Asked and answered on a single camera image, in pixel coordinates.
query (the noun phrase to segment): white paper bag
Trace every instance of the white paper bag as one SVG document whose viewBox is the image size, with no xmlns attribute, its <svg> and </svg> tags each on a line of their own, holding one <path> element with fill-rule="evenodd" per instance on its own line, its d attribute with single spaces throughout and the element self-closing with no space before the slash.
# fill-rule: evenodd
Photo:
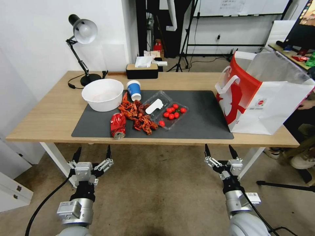
<svg viewBox="0 0 315 236">
<path fill-rule="evenodd" d="M 273 52 L 236 51 L 216 89 L 231 132 L 274 134 L 314 86 L 313 79 Z"/>
</svg>

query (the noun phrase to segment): lamp arm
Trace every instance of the lamp arm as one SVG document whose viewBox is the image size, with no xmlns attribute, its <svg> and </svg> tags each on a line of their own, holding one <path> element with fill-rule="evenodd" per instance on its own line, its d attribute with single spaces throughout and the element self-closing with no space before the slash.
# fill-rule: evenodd
<svg viewBox="0 0 315 236">
<path fill-rule="evenodd" d="M 73 52 L 73 54 L 75 55 L 75 57 L 78 60 L 78 63 L 80 64 L 81 68 L 84 70 L 85 72 L 85 76 L 90 76 L 89 75 L 89 69 L 88 67 L 85 65 L 85 63 L 79 58 L 79 56 L 77 55 L 77 53 L 75 52 L 75 50 L 73 49 L 73 44 L 77 43 L 77 41 L 72 40 L 74 38 L 74 36 L 72 36 L 71 38 L 67 39 L 66 42 L 68 44 L 68 46 L 70 47 L 71 51 Z"/>
</svg>

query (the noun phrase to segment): shoe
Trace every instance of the shoe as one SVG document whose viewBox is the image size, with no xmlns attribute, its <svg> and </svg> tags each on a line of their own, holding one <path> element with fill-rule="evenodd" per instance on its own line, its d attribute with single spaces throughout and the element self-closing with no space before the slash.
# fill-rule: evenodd
<svg viewBox="0 0 315 236">
<path fill-rule="evenodd" d="M 292 167 L 296 169 L 308 169 L 315 166 L 315 159 L 309 156 L 308 151 L 297 154 L 290 160 Z"/>
<path fill-rule="evenodd" d="M 281 148 L 278 147 L 267 147 L 263 151 L 268 157 L 271 157 L 272 159 L 279 159 L 281 154 Z"/>
</svg>

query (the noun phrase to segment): white chair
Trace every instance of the white chair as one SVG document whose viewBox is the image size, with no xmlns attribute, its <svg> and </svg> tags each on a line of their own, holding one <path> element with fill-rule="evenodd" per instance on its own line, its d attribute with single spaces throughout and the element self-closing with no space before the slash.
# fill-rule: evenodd
<svg viewBox="0 0 315 236">
<path fill-rule="evenodd" d="M 265 47 L 268 47 L 268 44 L 276 43 L 278 40 L 284 42 L 294 23 L 295 20 L 275 20 L 273 22 Z"/>
</svg>

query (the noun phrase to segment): white table leg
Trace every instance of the white table leg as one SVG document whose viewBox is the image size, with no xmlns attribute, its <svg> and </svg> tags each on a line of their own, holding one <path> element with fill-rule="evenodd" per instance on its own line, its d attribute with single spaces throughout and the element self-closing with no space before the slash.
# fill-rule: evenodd
<svg viewBox="0 0 315 236">
<path fill-rule="evenodd" d="M 69 172 L 70 172 L 70 166 L 67 164 L 66 159 L 63 157 L 63 155 L 61 154 L 57 146 L 54 143 L 40 142 L 40 144 L 46 150 L 46 152 L 51 157 L 51 159 L 56 163 L 59 169 L 63 172 L 63 174 L 66 177 L 68 177 Z M 75 186 L 73 177 L 71 177 L 69 181 L 71 182 L 73 186 Z"/>
<path fill-rule="evenodd" d="M 252 164 L 257 160 L 260 154 L 263 152 L 264 147 L 252 147 L 243 158 L 243 169 L 239 174 L 239 180 L 244 176 Z"/>
</svg>

